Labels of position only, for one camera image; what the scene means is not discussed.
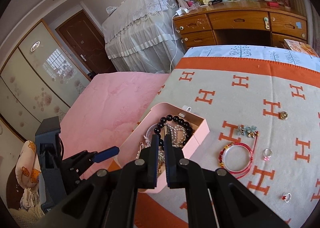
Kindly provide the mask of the white strap smart watch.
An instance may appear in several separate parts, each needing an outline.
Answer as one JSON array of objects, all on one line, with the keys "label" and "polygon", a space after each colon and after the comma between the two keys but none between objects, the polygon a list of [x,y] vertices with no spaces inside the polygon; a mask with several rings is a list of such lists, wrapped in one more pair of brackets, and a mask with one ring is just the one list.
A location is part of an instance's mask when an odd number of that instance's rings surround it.
[{"label": "white strap smart watch", "polygon": [[157,128],[157,124],[154,124],[149,127],[149,129],[146,131],[146,134],[144,135],[144,139],[147,145],[151,145],[152,136],[155,134],[154,129]]}]

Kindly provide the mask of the rhinestone leaf hair comb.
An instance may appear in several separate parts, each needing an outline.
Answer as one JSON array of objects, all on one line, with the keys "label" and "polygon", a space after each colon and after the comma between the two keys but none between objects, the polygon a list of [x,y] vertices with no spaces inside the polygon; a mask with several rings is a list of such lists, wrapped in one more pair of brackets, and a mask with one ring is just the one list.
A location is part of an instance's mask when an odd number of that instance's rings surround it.
[{"label": "rhinestone leaf hair comb", "polygon": [[[138,146],[138,151],[136,154],[136,159],[139,158],[149,158],[149,155],[152,153],[150,141],[141,141]],[[164,151],[161,147],[158,148],[158,158],[157,158],[157,177],[159,177],[163,173],[165,163]]]}]

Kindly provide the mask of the pink jewelry box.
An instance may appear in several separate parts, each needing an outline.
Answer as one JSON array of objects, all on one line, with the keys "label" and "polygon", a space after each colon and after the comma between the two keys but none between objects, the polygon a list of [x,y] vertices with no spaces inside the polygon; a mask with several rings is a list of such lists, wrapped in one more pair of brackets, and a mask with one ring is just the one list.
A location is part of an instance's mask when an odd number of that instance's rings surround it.
[{"label": "pink jewelry box", "polygon": [[[190,158],[209,133],[204,118],[168,103],[156,104],[121,145],[120,153],[117,156],[117,163],[120,164],[121,168],[136,160],[139,143],[145,141],[146,131],[154,124],[158,126],[154,129],[154,135],[159,138],[158,148],[161,147],[164,151],[164,140],[168,138],[173,147],[180,148],[183,151],[186,159]],[[163,166],[163,173],[157,177],[156,187],[139,190],[158,193],[163,188],[168,187],[165,163]]]}]

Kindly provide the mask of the flower charm brooch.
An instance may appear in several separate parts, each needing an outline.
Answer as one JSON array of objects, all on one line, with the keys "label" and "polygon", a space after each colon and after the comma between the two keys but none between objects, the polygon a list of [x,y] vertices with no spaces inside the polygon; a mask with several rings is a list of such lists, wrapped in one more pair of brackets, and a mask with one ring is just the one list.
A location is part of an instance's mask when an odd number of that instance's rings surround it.
[{"label": "flower charm brooch", "polygon": [[256,126],[239,125],[236,129],[237,135],[247,136],[249,138],[256,138],[259,135]]}]

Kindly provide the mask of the pink bed sheet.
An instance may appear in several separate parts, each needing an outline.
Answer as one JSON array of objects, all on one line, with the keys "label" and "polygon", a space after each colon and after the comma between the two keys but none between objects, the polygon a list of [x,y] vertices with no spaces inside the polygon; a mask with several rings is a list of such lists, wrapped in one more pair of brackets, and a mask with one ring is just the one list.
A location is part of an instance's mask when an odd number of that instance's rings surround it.
[{"label": "pink bed sheet", "polygon": [[63,157],[121,147],[167,78],[142,72],[96,75],[60,123]]}]

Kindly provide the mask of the orange H pattern blanket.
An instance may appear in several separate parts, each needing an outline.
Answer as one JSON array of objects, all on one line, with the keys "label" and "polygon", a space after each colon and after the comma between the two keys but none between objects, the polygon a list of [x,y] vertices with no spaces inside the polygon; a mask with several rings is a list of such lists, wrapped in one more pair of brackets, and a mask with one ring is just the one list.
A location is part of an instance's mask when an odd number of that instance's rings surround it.
[{"label": "orange H pattern blanket", "polygon": [[210,129],[193,155],[225,166],[290,227],[319,203],[319,71],[248,58],[183,58],[152,105],[189,106]]}]

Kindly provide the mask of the gold round earring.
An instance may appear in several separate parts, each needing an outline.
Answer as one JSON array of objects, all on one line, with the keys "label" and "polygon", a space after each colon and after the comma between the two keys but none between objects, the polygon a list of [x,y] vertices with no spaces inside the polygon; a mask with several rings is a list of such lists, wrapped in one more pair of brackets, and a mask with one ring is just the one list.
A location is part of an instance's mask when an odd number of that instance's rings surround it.
[{"label": "gold round earring", "polygon": [[279,118],[280,118],[281,120],[286,120],[286,119],[288,118],[288,113],[285,112],[285,111],[280,112],[280,113],[279,113]]}]

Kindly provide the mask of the brown wooden door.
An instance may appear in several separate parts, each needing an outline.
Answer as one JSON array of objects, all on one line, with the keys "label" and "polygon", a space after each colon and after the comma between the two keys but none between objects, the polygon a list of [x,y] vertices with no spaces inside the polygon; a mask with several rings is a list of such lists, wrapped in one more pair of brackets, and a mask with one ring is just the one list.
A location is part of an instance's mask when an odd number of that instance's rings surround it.
[{"label": "brown wooden door", "polygon": [[105,51],[105,40],[81,10],[59,25],[57,33],[71,49],[73,54],[88,69],[90,75],[114,73],[116,68]]}]

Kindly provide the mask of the lace covered piano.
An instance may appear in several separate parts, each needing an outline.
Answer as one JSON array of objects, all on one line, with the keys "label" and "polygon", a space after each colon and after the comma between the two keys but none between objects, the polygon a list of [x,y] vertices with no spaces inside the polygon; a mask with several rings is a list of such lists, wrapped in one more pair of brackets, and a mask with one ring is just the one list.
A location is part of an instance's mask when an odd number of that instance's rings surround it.
[{"label": "lace covered piano", "polygon": [[175,0],[125,0],[102,24],[116,70],[170,73],[185,54],[174,29],[178,9]]}]

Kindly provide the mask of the blue patterned bed sheet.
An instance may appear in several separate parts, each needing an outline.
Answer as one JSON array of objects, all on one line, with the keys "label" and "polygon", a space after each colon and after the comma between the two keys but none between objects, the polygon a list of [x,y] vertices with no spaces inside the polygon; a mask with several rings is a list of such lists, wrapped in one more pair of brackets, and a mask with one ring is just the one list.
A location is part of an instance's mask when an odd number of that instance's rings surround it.
[{"label": "blue patterned bed sheet", "polygon": [[253,45],[214,45],[192,47],[185,58],[224,57],[247,58],[282,62],[319,72],[319,58],[283,48]]}]

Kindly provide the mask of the magazine on bed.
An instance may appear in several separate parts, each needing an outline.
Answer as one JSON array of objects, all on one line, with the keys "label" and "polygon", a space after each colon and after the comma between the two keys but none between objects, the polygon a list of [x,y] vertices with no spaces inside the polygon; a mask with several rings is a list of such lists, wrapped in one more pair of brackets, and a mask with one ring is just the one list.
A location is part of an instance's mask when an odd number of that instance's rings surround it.
[{"label": "magazine on bed", "polygon": [[307,43],[284,39],[284,45],[289,50],[304,53],[312,57],[317,57],[317,58],[319,57],[316,51]]}]

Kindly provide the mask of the wooden desk with drawers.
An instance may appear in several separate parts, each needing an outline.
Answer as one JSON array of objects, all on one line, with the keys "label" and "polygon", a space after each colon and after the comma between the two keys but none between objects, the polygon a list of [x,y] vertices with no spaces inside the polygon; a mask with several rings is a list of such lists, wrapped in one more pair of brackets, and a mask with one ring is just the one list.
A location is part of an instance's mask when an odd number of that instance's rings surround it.
[{"label": "wooden desk with drawers", "polygon": [[185,47],[254,45],[283,47],[284,40],[307,42],[306,17],[282,6],[236,1],[201,7],[174,19]]}]

